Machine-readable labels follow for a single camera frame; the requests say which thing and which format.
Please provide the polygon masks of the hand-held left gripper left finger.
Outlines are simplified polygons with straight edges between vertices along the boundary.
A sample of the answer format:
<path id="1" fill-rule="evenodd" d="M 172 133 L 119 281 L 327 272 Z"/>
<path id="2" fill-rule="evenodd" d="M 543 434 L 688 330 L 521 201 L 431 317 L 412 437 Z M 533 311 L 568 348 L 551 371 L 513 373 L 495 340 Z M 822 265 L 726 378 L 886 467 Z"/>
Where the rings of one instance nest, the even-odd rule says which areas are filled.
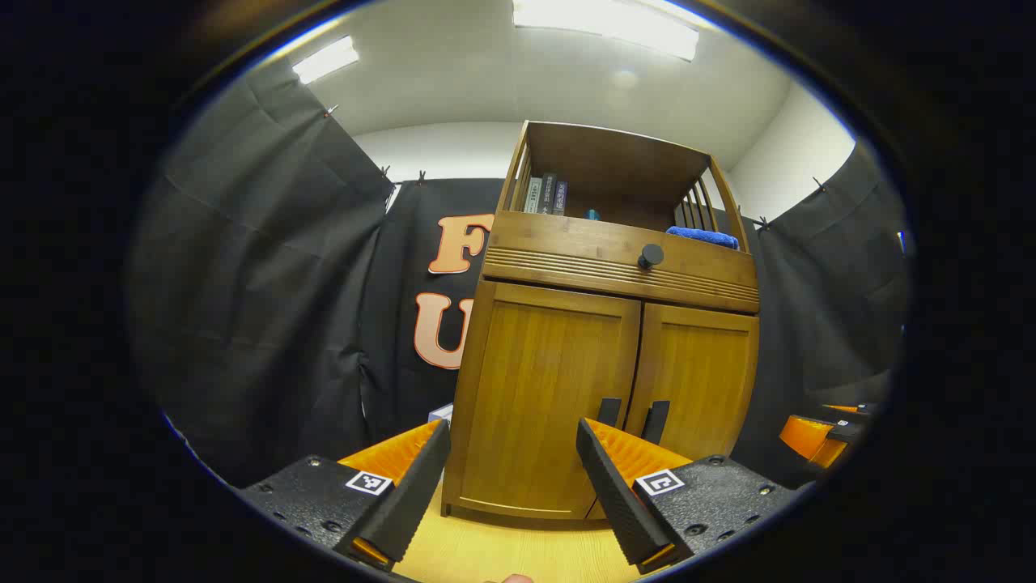
<path id="1" fill-rule="evenodd" d="M 433 419 L 341 460 L 307 455 L 238 494 L 333 552 L 392 571 L 443 477 L 450 422 Z"/>

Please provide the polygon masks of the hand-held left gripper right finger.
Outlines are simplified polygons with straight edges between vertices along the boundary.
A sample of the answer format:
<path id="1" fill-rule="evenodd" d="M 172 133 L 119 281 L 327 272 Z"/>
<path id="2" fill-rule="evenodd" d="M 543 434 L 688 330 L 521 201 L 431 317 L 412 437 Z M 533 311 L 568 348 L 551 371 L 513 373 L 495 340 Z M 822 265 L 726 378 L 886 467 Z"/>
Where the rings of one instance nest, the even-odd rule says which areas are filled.
<path id="1" fill-rule="evenodd" d="M 589 418 L 578 422 L 576 451 L 622 554 L 641 575 L 747 540 L 802 497 L 725 455 L 690 460 Z"/>

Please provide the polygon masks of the wooden cabinet door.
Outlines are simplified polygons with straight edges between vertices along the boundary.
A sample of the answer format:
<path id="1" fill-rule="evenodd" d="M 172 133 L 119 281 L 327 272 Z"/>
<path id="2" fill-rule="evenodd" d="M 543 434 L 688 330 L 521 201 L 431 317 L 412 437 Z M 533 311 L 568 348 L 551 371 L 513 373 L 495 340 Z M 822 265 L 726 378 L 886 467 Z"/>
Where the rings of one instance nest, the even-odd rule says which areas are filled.
<path id="1" fill-rule="evenodd" d="M 443 511 L 583 521 L 578 422 L 633 388 L 643 303 L 478 282 L 454 398 Z"/>
<path id="2" fill-rule="evenodd" d="M 699 460 L 729 455 L 754 393 L 755 315 L 645 303 L 625 432 L 642 436 L 652 406 L 669 403 L 659 446 Z"/>

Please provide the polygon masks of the wooden double-door shoe cabinet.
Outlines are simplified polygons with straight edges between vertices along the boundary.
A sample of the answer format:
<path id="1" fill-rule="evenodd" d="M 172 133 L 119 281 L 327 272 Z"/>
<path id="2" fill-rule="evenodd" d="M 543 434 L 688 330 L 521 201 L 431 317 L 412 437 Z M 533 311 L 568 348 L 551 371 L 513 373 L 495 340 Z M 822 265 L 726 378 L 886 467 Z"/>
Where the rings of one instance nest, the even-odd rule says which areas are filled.
<path id="1" fill-rule="evenodd" d="M 713 155 L 527 121 L 481 256 L 444 516 L 602 524 L 575 449 L 585 418 L 688 458 L 733 451 L 754 393 L 761 292 Z"/>

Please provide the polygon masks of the wooden cabinet drawer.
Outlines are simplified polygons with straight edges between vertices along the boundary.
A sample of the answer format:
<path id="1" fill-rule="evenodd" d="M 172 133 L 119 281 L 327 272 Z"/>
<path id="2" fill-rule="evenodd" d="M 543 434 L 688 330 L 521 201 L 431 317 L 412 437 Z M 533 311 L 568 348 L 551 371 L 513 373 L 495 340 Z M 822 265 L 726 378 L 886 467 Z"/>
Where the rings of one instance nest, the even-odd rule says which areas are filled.
<path id="1" fill-rule="evenodd" d="M 637 265 L 648 244 L 664 250 L 664 261 L 651 270 Z M 726 313 L 756 314 L 761 307 L 750 254 L 657 230 L 500 211 L 482 255 L 485 279 Z"/>

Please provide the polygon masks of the black backdrop cloth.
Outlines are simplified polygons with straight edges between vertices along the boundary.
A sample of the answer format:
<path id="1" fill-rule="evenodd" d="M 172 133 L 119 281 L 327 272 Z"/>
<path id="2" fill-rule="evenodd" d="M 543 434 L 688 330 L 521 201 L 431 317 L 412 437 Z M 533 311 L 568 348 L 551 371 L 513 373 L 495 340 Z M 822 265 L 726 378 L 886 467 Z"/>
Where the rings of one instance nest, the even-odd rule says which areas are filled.
<path id="1" fill-rule="evenodd" d="M 144 386 L 223 480 L 369 443 L 359 303 L 393 183 L 286 63 L 159 163 L 126 269 Z"/>
<path id="2" fill-rule="evenodd" d="M 407 181 L 393 199 L 359 309 L 363 412 L 374 440 L 454 401 L 502 185 Z"/>
<path id="3" fill-rule="evenodd" d="M 754 232 L 761 288 L 754 395 L 733 460 L 781 487 L 819 469 L 780 440 L 792 415 L 837 420 L 890 392 L 911 302 L 902 196 L 864 144 Z"/>

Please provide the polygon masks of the blue folded towel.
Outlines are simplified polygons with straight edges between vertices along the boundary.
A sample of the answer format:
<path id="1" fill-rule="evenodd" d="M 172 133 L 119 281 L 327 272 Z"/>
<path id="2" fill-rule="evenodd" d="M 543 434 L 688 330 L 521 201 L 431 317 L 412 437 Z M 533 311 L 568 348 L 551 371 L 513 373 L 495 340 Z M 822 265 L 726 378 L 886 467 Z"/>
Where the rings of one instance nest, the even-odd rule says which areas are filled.
<path id="1" fill-rule="evenodd" d="M 699 242 L 706 242 L 715 246 L 740 250 L 740 243 L 735 236 L 726 235 L 726 233 L 722 232 L 714 232 L 714 230 L 671 226 L 671 228 L 667 229 L 665 233 L 666 235 L 685 237 L 686 239 L 691 240 L 699 240 Z"/>

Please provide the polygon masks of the small ceiling light panel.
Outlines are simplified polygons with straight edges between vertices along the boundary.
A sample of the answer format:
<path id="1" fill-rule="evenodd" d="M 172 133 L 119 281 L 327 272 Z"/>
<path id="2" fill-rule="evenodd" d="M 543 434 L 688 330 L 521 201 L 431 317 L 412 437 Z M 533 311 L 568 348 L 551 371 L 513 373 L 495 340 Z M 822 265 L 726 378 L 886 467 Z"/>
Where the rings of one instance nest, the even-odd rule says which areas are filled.
<path id="1" fill-rule="evenodd" d="M 292 70 L 304 84 L 359 62 L 359 53 L 350 36 L 344 36 L 293 64 Z"/>

